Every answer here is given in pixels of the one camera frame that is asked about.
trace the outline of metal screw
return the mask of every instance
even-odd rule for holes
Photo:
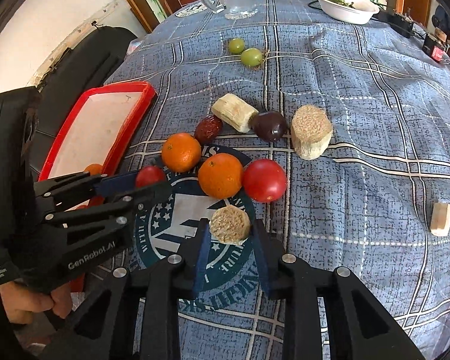
[[[348,278],[350,276],[350,270],[346,266],[339,266],[337,268],[337,275],[342,276],[342,278]]]
[[[116,278],[122,278],[126,274],[127,274],[127,270],[123,267],[116,268],[113,271],[113,276],[115,276]]]
[[[182,261],[182,256],[180,256],[179,254],[171,254],[170,256],[168,256],[167,261],[170,264],[178,264]]]
[[[116,219],[116,222],[117,222],[119,225],[126,225],[126,224],[127,224],[127,219],[125,218],[125,216],[119,216],[119,217]]]
[[[296,261],[296,257],[291,253],[287,253],[282,256],[282,261],[287,264],[293,264]]]

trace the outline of tangerine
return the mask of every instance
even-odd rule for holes
[[[192,169],[202,157],[199,142],[186,132],[173,134],[162,146],[162,161],[173,172]]]
[[[208,158],[198,170],[198,183],[208,196],[216,199],[231,198],[242,188],[243,166],[227,153]]]
[[[99,163],[92,163],[85,168],[84,172],[90,172],[90,176],[101,175],[102,168],[103,167]]]

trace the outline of human hand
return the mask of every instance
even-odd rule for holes
[[[0,286],[0,295],[8,320],[12,323],[31,323],[34,312],[50,309],[60,318],[65,318],[72,309],[69,283],[45,295],[11,281]]]

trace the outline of red date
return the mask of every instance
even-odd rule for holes
[[[220,133],[224,123],[215,115],[208,115],[195,129],[195,139],[200,145],[211,143]]]

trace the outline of tablecloth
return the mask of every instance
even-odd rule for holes
[[[295,155],[289,135],[268,144],[226,125],[215,143],[277,161],[289,188],[273,204],[255,203],[256,216],[311,266],[349,267],[432,359],[450,340],[450,234],[428,230],[433,203],[450,203],[450,59],[438,64],[416,37],[377,21],[339,22],[311,1],[258,0],[255,16],[236,21],[194,3],[147,35],[108,80],[146,80],[158,93],[121,170],[150,163],[171,134],[193,133],[226,93],[288,121],[301,105],[322,108],[334,134],[314,161]],[[266,51],[264,64],[249,69],[231,55],[235,37]],[[198,213],[219,206],[196,195],[189,200]],[[193,228],[197,218],[186,223],[177,209],[184,200],[172,196],[154,218],[137,221],[132,269],[171,253],[179,241],[167,235],[170,226]],[[180,302],[182,359],[280,358],[284,303],[259,290],[247,245],[214,244],[206,291]],[[327,359],[322,302],[320,313]]]

